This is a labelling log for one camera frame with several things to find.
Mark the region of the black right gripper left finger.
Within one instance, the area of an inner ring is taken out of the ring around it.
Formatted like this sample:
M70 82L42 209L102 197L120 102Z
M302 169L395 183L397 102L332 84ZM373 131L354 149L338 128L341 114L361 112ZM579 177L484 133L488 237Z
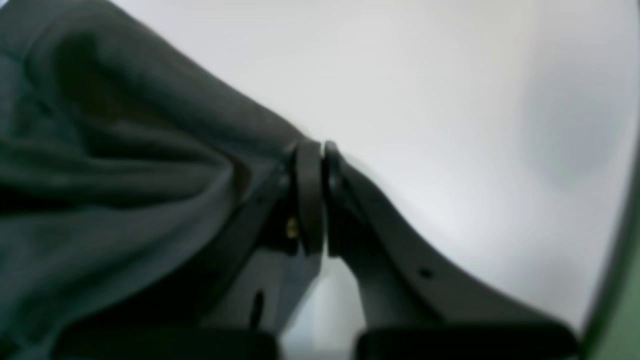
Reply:
M301 141L175 272L67 330L54 360L279 360L320 272L322 146Z

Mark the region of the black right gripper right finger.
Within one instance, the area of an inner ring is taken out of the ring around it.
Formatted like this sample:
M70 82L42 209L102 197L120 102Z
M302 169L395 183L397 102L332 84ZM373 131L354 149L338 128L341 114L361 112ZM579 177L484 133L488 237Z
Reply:
M327 249L353 273L365 330L355 360L578 360L560 320L464 271L386 194L324 146Z

